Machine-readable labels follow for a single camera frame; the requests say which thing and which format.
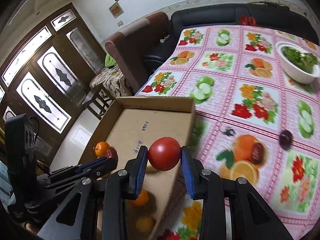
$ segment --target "red tomato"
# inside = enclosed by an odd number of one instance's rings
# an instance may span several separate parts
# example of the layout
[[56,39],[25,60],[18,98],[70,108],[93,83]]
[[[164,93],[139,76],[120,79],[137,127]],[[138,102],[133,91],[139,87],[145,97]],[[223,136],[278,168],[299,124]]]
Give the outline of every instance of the red tomato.
[[159,171],[171,170],[178,164],[180,157],[180,144],[171,137],[156,140],[148,151],[150,164]]

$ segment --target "black leather sofa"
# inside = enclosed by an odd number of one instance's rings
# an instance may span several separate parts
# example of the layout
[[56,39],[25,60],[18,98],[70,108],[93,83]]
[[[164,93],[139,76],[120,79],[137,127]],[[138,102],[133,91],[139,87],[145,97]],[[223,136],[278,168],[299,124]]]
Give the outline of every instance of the black leather sofa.
[[181,31],[206,25],[240,25],[241,16],[252,16],[259,27],[291,33],[319,45],[316,31],[304,16],[287,7],[260,4],[221,4],[185,9],[172,14],[167,27],[170,38],[150,49],[142,64],[149,73],[154,72],[173,53]]

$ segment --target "bowl of lettuce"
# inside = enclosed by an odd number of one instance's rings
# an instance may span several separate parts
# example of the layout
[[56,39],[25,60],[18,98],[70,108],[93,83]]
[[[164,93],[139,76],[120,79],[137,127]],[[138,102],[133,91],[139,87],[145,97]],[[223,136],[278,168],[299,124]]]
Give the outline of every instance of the bowl of lettuce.
[[318,58],[301,47],[286,41],[276,45],[283,70],[295,81],[310,84],[320,77]]

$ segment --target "metal screw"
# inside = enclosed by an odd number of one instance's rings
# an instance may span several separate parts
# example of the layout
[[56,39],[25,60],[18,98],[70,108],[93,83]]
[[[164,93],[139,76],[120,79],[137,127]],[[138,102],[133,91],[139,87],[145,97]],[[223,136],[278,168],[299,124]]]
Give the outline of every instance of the metal screw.
[[240,183],[240,184],[246,184],[247,183],[247,180],[245,179],[245,178],[239,178],[238,179],[238,182]]
[[119,171],[118,171],[118,175],[119,175],[119,176],[125,176],[125,175],[127,175],[127,173],[128,173],[128,172],[127,172],[126,170],[119,170]]
[[85,178],[82,180],[83,185],[88,185],[88,184],[90,184],[90,182],[91,182],[91,179],[89,179],[89,178]]
[[201,173],[202,173],[203,175],[210,175],[210,174],[211,174],[211,171],[208,170],[208,169],[204,169],[204,170],[201,171]]

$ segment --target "white bowl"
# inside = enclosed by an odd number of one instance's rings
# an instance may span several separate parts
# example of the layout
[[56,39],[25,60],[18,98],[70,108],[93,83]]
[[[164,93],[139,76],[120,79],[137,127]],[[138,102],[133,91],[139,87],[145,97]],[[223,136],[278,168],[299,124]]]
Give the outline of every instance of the white bowl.
[[291,63],[289,60],[287,60],[287,58],[282,53],[282,48],[287,46],[292,47],[293,49],[296,49],[301,53],[308,53],[308,52],[290,42],[281,41],[276,44],[276,48],[280,56],[281,66],[283,70],[288,74],[288,76],[290,76],[292,79],[302,84],[310,84],[313,82],[315,78],[320,77],[319,65],[314,65],[312,74],[309,74],[307,72],[304,72],[300,68],[298,68],[295,64]]

